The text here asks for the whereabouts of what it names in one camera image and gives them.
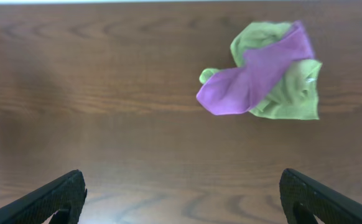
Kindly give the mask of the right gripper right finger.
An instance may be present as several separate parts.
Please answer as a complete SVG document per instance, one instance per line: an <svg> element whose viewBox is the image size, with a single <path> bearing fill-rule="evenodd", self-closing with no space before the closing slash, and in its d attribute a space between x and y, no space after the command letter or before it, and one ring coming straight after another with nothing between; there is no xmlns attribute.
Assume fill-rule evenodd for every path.
<svg viewBox="0 0 362 224"><path fill-rule="evenodd" d="M294 169L283 171L279 190L288 224L362 224L362 204Z"/></svg>

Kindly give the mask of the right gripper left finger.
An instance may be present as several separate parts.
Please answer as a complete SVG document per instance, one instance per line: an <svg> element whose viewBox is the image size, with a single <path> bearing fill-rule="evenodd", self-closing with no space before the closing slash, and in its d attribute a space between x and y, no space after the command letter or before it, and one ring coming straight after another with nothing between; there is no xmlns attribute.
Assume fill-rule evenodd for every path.
<svg viewBox="0 0 362 224"><path fill-rule="evenodd" d="M72 170L0 208L0 224L77 224L86 196L82 172Z"/></svg>

